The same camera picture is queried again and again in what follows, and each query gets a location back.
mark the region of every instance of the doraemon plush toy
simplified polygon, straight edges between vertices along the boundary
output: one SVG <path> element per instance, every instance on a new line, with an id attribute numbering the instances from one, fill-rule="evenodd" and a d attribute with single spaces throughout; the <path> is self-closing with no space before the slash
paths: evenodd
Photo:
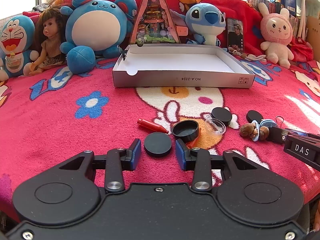
<path id="1" fill-rule="evenodd" d="M 0 81 L 30 72 L 29 65 L 39 57 L 35 50 L 29 50 L 35 36 L 35 25 L 23 15 L 13 17 L 0 33 Z"/>
<path id="2" fill-rule="evenodd" d="M 119 57 L 120 45 L 132 30 L 137 12 L 135 0 L 72 0 L 76 8 L 64 6 L 62 14 L 70 15 L 66 24 L 66 42 L 60 50 L 67 54 L 69 70 L 73 74 L 90 71 L 95 66 L 95 55 Z"/>
<path id="3" fill-rule="evenodd" d="M 220 46 L 217 36 L 226 28 L 226 14 L 217 7 L 210 3 L 198 3 L 187 11 L 186 16 L 175 11 L 171 12 L 182 18 L 193 33 L 195 40 L 189 40 L 187 44 Z"/>

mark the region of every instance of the screw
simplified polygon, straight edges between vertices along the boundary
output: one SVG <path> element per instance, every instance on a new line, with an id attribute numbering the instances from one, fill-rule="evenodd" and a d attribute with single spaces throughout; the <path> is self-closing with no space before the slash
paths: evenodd
<path id="1" fill-rule="evenodd" d="M 288 232 L 286 235 L 285 235 L 285 240 L 293 240 L 294 238 L 296 237 L 296 234 L 294 232 Z"/>
<path id="2" fill-rule="evenodd" d="M 162 187 L 156 187 L 156 188 L 155 188 L 155 191 L 156 191 L 156 192 L 163 192 L 164 189 L 163 189 Z"/>
<path id="3" fill-rule="evenodd" d="M 122 184 L 119 181 L 111 181 L 107 184 L 107 188 L 109 189 L 120 189 Z"/>
<path id="4" fill-rule="evenodd" d="M 33 239 L 33 234 L 26 231 L 26 232 L 23 232 L 22 233 L 22 237 L 25 239 L 25 240 L 32 240 Z"/>
<path id="5" fill-rule="evenodd" d="M 194 184 L 196 189 L 208 189 L 209 188 L 209 183 L 205 181 L 198 181 Z"/>

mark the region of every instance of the brown knit top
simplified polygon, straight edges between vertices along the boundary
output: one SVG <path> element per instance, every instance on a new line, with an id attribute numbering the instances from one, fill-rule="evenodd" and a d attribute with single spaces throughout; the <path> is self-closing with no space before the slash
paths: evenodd
<path id="1" fill-rule="evenodd" d="M 47 55 L 50 58 L 56 57 L 61 54 L 60 45 L 60 33 L 57 33 L 56 35 L 46 39 L 41 43 L 41 47 L 47 51 Z"/>

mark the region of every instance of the stitch plush toy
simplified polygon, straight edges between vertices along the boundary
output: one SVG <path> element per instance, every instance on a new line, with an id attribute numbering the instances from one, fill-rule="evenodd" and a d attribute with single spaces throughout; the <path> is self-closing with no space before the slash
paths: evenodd
<path id="1" fill-rule="evenodd" d="M 20 76 L 29 69 L 32 61 L 39 57 L 35 50 L 29 50 L 35 36 L 32 20 L 23 15 L 13 17 L 0 33 L 0 82 L 11 77 Z"/>
<path id="2" fill-rule="evenodd" d="M 217 36 L 226 28 L 226 14 L 210 3 L 199 3 L 192 6 L 186 16 L 171 11 L 174 15 L 182 18 L 188 29 L 193 33 L 195 41 L 188 41 L 189 44 L 204 44 L 220 46 Z"/>
<path id="3" fill-rule="evenodd" d="M 287 47 L 292 40 L 292 27 L 288 21 L 289 11 L 282 8 L 280 14 L 270 14 L 264 3 L 259 3 L 258 7 L 263 16 L 260 24 L 261 34 L 266 40 L 260 44 L 261 49 L 266 51 L 267 59 L 273 64 L 279 62 L 281 67 L 289 68 L 288 59 L 294 58 Z"/>
<path id="4" fill-rule="evenodd" d="M 95 66 L 95 55 L 119 57 L 117 45 L 132 30 L 137 11 L 135 0 L 72 0 L 76 8 L 64 6 L 62 14 L 70 15 L 66 25 L 66 42 L 60 50 L 67 54 L 69 70 L 73 74 L 90 71 Z"/>

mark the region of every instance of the phone screen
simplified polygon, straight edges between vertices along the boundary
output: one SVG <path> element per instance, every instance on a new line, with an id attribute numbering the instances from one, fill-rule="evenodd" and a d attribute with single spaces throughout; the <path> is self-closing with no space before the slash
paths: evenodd
<path id="1" fill-rule="evenodd" d="M 228 49 L 229 51 L 244 52 L 243 22 L 229 18 L 228 21 Z"/>

